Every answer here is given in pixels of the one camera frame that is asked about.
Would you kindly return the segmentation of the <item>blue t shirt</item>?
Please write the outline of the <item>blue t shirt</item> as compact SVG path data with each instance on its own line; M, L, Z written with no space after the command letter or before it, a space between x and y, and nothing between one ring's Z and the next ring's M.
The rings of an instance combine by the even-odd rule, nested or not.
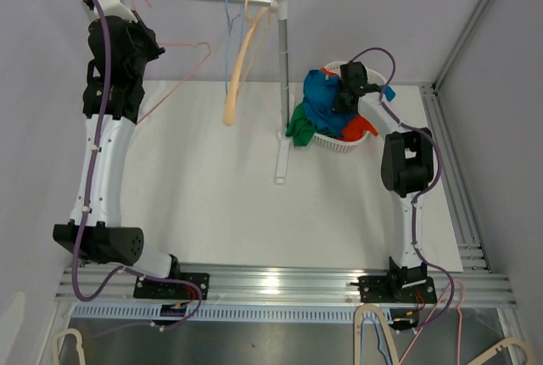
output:
M358 114L338 114L333 111L333 99L341 82L339 76L329 76L321 70L310 70L303 84L302 104L307 119L316 132L329 137L341 136L348 122Z

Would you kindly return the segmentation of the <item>orange t shirt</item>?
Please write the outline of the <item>orange t shirt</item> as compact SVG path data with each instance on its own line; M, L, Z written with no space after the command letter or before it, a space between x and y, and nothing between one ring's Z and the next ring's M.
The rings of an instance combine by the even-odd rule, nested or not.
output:
M339 67L341 65L341 61L335 61L334 63L322 67L321 71L329 76L339 76ZM377 130L368 120L360 115L356 115L342 130L341 136L334 137L334 139L338 139L345 143L353 143L363 139L368 134L373 135L374 137L378 136Z

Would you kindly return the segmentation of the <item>green t shirt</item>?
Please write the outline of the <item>green t shirt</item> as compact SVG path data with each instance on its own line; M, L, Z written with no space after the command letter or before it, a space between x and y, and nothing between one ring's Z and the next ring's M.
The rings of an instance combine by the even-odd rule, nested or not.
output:
M306 147L316 133L316 127L307 119L303 104L294 108L285 136L291 138L294 147Z

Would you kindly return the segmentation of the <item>pink plastic hanger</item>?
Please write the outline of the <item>pink plastic hanger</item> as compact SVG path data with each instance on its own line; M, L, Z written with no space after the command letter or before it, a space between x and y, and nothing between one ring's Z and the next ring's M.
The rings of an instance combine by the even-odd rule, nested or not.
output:
M152 8L153 5L149 0L143 0L149 8ZM137 12L137 5L136 0L131 0L132 5L132 11L134 14L138 14ZM147 119L156 109L158 109L185 81L188 80L204 63L205 61L211 56L212 49L211 45L208 42L196 42L196 43L189 43L189 42L166 42L165 43L166 48L191 48L191 49L198 49L198 48L206 48L207 52L205 56L197 63L195 64L188 73L178 81L178 83L168 92L166 93L160 100L158 100L152 107L149 109L145 108L143 110L146 110L144 114L140 114L136 126L139 126L145 119ZM184 65L186 60L178 58L179 61L176 63L177 68L186 68L187 65Z

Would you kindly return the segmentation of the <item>light blue plastic hanger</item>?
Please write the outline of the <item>light blue plastic hanger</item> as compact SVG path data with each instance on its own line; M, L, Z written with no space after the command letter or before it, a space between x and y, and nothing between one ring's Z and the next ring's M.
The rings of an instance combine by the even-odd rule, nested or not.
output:
M224 51L224 88L225 88L225 94L228 94L228 88L230 85L230 74L229 74L229 64L230 64L230 47L232 44L232 32L234 29L234 26L236 24L236 21L238 20L241 23L240 26L240 36L239 36L239 43L242 43L242 34L244 31L244 6L241 6L238 13L234 16L231 16L230 14L230 1L231 0L225 0L224 2L224 11L226 16L226 23L227 23L227 39L225 42L225 51Z

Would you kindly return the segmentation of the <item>beige plastic hanger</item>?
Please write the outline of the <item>beige plastic hanger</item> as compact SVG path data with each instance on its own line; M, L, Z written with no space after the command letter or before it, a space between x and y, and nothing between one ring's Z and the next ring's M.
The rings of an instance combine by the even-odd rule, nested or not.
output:
M252 16L249 11L249 0L244 0L244 19L249 29L242 39L227 87L222 116L222 122L225 126L232 126L236 120L236 104L239 91L252 70L255 60L266 41L271 27L272 16L273 10L270 5L261 8L256 15Z

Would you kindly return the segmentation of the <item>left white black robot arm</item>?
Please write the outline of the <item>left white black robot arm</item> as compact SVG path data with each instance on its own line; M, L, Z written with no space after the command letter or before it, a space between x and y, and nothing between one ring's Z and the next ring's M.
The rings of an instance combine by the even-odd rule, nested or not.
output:
M141 20L106 18L110 44L100 21L89 26L93 58L83 93L86 148L81 183L69 221L53 228L53 239L72 255L95 263L116 263L153 276L165 298L182 290L182 276L171 270L174 258L145 242L139 227L121 223L120 196L126 155L143 101L148 62L164 49Z

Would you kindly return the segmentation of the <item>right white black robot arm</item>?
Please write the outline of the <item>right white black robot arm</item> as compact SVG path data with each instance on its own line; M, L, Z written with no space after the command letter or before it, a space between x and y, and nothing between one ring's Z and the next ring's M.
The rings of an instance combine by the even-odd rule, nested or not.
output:
M419 243L423 194L434 179L432 133L406 126L388 105L387 85L370 82L362 63L330 63L325 69L340 77L333 110L357 112L383 138L380 175L392 199L394 237L386 273L362 276L354 282L361 301L435 302L433 279Z

